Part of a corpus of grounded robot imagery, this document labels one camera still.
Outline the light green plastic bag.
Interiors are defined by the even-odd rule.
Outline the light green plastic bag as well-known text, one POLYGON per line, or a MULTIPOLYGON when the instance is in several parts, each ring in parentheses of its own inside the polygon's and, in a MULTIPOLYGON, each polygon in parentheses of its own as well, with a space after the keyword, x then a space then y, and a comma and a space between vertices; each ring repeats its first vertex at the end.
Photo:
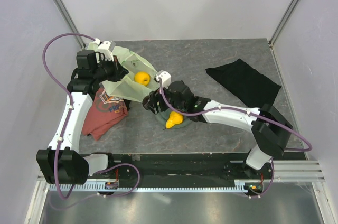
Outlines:
POLYGON ((115 46, 112 53, 117 56, 119 63, 129 71, 129 74, 119 82, 103 81, 102 85, 108 95, 142 102, 151 91, 159 88, 159 84, 154 80, 157 70, 149 61, 120 46, 115 46), (150 75, 151 80, 147 86, 134 81, 135 74, 139 71, 145 71, 150 75))

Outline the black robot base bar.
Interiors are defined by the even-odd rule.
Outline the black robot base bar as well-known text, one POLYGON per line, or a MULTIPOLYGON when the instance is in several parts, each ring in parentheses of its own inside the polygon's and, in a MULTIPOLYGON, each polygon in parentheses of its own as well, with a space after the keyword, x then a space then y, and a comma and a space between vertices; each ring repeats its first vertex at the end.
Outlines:
POLYGON ((271 178, 269 163, 259 170, 245 164, 244 153, 177 153, 177 154, 108 154, 108 167, 94 178, 137 178, 137 168, 141 180, 166 178, 169 176, 196 176, 227 181, 240 179, 264 180, 271 178))

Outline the yellow pear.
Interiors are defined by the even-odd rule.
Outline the yellow pear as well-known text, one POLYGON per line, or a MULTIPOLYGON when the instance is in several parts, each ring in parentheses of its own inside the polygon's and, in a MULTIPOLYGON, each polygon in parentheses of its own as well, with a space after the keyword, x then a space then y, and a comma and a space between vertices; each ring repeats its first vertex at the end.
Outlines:
POLYGON ((169 118, 167 119, 166 123, 165 123, 165 128, 166 129, 170 129, 176 125, 179 125, 183 123, 183 115, 175 112, 175 111, 171 111, 169 118))

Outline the yellow lemon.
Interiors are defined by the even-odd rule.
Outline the yellow lemon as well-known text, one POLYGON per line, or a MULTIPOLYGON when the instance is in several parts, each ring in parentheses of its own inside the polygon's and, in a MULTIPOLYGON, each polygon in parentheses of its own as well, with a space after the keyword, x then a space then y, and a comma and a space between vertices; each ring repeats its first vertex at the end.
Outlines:
POLYGON ((135 74, 134 81, 143 86, 147 86, 150 83, 150 75, 145 71, 139 71, 135 74))

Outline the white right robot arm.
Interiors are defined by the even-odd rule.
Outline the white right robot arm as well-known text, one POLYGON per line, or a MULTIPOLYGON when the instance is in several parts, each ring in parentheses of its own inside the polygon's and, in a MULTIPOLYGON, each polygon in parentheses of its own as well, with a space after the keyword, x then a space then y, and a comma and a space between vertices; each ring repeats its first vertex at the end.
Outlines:
POLYGON ((170 109, 194 122, 223 124, 252 133, 256 145, 242 164, 243 175, 250 179, 255 178, 272 158, 283 157, 293 128, 273 105, 240 108, 221 104, 196 96, 183 81, 150 92, 142 104, 153 114, 170 109))

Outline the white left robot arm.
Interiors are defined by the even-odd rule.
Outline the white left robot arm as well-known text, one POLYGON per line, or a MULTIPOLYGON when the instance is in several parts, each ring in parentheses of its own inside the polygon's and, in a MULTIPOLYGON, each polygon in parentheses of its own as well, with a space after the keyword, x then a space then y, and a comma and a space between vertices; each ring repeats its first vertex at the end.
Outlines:
POLYGON ((77 67, 68 83, 65 109, 48 147, 38 150, 36 160, 49 184, 85 184, 89 176, 99 173, 111 178, 116 166, 107 153, 81 156, 79 140, 87 113, 103 81, 119 82, 129 71, 116 55, 82 50, 76 56, 77 67))

